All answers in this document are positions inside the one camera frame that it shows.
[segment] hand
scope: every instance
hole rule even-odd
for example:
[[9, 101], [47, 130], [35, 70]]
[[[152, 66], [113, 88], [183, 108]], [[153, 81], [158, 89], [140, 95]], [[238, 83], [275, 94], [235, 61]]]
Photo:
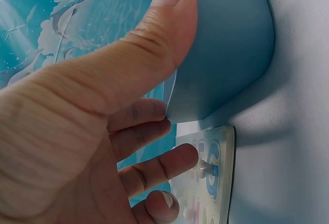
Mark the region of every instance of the hand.
[[191, 145], [118, 171], [170, 130], [166, 105], [140, 97], [183, 61], [195, 36], [196, 0], [153, 0], [126, 37], [45, 67], [0, 91], [1, 223], [164, 224], [169, 193], [128, 198], [196, 165]]

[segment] white fabric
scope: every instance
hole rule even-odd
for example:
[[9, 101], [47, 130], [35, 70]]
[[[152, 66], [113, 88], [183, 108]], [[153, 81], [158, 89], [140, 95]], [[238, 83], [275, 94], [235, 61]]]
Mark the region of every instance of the white fabric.
[[236, 126], [230, 224], [329, 223], [329, 0], [270, 0], [268, 72], [178, 135]]

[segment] dolphin print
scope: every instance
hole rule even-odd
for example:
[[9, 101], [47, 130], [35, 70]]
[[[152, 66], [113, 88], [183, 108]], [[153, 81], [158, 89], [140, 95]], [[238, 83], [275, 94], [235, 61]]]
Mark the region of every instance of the dolphin print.
[[[75, 0], [73, 2], [70, 2], [69, 4], [67, 4], [65, 7], [63, 7], [62, 9], [60, 9], [59, 11], [53, 13], [50, 18], [52, 19], [52, 28], [54, 30], [54, 32], [58, 35], [60, 35], [61, 37], [63, 38], [67, 38], [64, 36], [64, 31], [60, 31], [60, 28], [59, 28], [59, 22], [60, 22], [60, 19], [63, 17], [63, 15], [65, 15], [67, 13], [67, 11], [76, 6], [77, 4], [80, 4], [82, 2], [84, 2], [86, 0]], [[68, 19], [71, 17], [71, 16], [74, 16], [76, 13], [78, 12], [78, 9], [76, 7], [74, 7], [73, 11], [68, 15]]]
[[33, 72], [33, 67], [41, 55], [43, 49], [37, 49], [29, 55], [18, 65], [11, 67], [7, 70], [0, 71], [0, 79], [2, 88], [12, 84], [26, 75]]
[[63, 53], [63, 59], [66, 60], [67, 58], [71, 58], [71, 54], [77, 47], [69, 47]]

